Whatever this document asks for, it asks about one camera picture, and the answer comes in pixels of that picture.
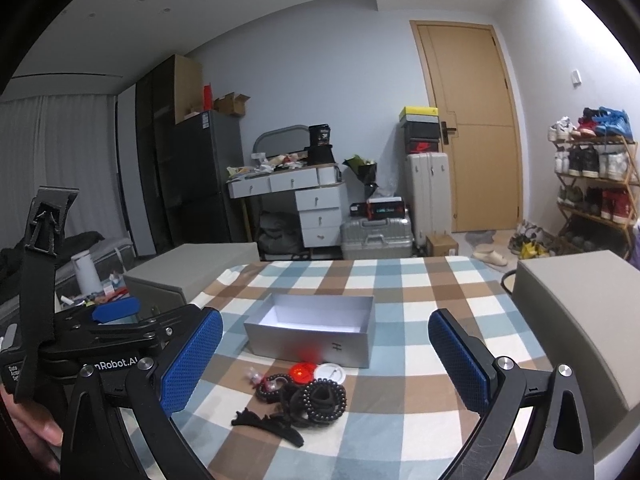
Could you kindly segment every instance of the metal bolt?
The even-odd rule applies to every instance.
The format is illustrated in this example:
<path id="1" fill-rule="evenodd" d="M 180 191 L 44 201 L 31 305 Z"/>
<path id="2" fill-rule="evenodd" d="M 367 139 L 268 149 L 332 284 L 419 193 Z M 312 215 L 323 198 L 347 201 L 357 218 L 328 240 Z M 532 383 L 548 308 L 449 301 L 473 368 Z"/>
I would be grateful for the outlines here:
<path id="1" fill-rule="evenodd" d="M 82 375 L 82 377 L 89 377 L 93 373 L 94 373 L 93 365 L 84 365 L 82 368 L 80 368 L 80 375 Z"/>
<path id="2" fill-rule="evenodd" d="M 138 361 L 138 368 L 141 370 L 149 370 L 154 365 L 154 360 L 151 357 L 143 357 Z"/>
<path id="3" fill-rule="evenodd" d="M 508 357 L 498 357 L 498 366 L 503 370 L 511 370 L 513 368 L 513 361 Z"/>
<path id="4" fill-rule="evenodd" d="M 571 377 L 571 375 L 574 373 L 571 368 L 569 368 L 567 365 L 560 365 L 558 367 L 558 373 L 560 375 L 564 375 L 565 377 Z"/>

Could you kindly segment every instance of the desk leg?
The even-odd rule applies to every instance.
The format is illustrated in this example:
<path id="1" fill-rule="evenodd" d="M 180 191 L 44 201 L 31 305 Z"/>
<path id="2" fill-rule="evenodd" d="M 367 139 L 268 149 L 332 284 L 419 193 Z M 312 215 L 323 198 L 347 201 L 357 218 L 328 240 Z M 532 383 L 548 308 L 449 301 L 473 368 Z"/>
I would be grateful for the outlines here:
<path id="1" fill-rule="evenodd" d="M 246 199 L 241 198 L 240 203 L 242 204 L 242 219 L 244 219 L 244 230 L 246 231 L 246 239 L 250 242 L 253 242 L 254 239 L 251 236 L 251 224 L 249 224 L 249 213 L 246 209 Z"/>

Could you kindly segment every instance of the blue gripper pad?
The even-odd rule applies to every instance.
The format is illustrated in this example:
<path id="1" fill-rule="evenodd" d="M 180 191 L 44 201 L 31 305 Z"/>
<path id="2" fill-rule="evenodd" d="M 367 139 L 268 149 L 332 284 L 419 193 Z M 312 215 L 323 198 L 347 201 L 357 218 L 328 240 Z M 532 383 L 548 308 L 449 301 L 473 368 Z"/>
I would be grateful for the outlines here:
<path id="1" fill-rule="evenodd" d="M 429 317 L 428 330 L 433 349 L 466 408 L 483 416 L 491 401 L 488 377 L 439 310 Z"/>
<path id="2" fill-rule="evenodd" d="M 160 405 L 170 416 L 187 405 L 204 369 L 222 339 L 222 316 L 211 309 L 182 352 L 162 376 Z"/>
<path id="3" fill-rule="evenodd" d="M 123 317 L 133 316 L 140 310 L 140 302 L 137 298 L 125 298 L 124 300 L 104 303 L 94 308 L 92 318 L 98 323 L 108 323 Z"/>

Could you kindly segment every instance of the gray curtain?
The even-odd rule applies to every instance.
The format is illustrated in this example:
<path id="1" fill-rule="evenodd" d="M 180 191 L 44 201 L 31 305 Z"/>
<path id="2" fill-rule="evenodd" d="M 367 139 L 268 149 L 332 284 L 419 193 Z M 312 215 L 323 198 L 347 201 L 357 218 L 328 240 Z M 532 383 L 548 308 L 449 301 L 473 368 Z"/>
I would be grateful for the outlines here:
<path id="1" fill-rule="evenodd" d="M 38 186 L 77 187 L 66 235 L 126 236 L 115 158 L 115 97 L 39 96 L 0 103 L 0 248 L 24 234 Z"/>

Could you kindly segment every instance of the gray cardboard box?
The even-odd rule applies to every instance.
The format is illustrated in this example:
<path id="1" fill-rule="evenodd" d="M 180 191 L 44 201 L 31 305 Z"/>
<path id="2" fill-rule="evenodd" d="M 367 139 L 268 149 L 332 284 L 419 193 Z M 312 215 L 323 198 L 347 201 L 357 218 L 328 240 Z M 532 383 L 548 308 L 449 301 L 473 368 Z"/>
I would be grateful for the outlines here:
<path id="1" fill-rule="evenodd" d="M 372 296 L 270 294 L 245 322 L 256 355 L 368 368 L 376 330 Z"/>

